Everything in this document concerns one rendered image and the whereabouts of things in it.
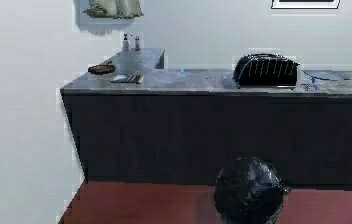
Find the black toaster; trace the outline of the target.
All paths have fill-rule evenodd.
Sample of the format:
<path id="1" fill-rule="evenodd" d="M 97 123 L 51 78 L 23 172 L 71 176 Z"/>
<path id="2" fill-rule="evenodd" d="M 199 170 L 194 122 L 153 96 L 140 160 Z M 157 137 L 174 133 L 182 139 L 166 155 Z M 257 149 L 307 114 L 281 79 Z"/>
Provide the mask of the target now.
<path id="1" fill-rule="evenodd" d="M 299 63 L 282 55 L 248 54 L 241 57 L 232 79 L 241 87 L 290 88 L 297 84 Z"/>

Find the black bin with bag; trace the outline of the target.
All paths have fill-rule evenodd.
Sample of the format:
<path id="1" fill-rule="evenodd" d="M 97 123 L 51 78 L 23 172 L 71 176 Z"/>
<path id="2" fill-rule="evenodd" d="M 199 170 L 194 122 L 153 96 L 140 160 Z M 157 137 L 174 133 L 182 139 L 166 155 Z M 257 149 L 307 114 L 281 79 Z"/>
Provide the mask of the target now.
<path id="1" fill-rule="evenodd" d="M 271 164 L 240 157 L 218 174 L 214 203 L 223 224 L 275 224 L 290 192 Z"/>

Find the white framed picture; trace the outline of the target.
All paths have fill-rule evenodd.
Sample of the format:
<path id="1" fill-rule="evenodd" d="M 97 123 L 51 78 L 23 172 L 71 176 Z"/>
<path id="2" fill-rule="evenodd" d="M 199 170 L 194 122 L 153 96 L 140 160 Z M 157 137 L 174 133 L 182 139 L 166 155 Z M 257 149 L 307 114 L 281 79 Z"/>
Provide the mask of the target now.
<path id="1" fill-rule="evenodd" d="M 271 0 L 272 9 L 337 9 L 341 0 Z"/>

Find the dark kitchen counter cabinet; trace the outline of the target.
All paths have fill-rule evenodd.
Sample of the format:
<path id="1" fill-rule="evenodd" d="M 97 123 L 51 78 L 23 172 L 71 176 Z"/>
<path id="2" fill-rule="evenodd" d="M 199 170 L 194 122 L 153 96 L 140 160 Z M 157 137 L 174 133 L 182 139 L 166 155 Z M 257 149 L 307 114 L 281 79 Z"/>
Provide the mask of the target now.
<path id="1" fill-rule="evenodd" d="M 211 185 L 240 157 L 297 188 L 352 188 L 352 75 L 294 89 L 238 88 L 228 70 L 166 69 L 160 48 L 120 52 L 61 96 L 89 181 Z M 142 75 L 140 84 L 112 83 Z"/>

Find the beige hanging cloth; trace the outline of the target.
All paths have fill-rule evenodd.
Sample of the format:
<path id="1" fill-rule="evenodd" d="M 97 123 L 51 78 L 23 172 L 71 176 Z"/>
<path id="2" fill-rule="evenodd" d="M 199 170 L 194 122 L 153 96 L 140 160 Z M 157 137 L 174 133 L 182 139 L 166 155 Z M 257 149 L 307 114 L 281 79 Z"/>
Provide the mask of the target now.
<path id="1" fill-rule="evenodd" d="M 144 15 L 139 0 L 89 0 L 84 13 L 91 18 L 133 19 Z"/>

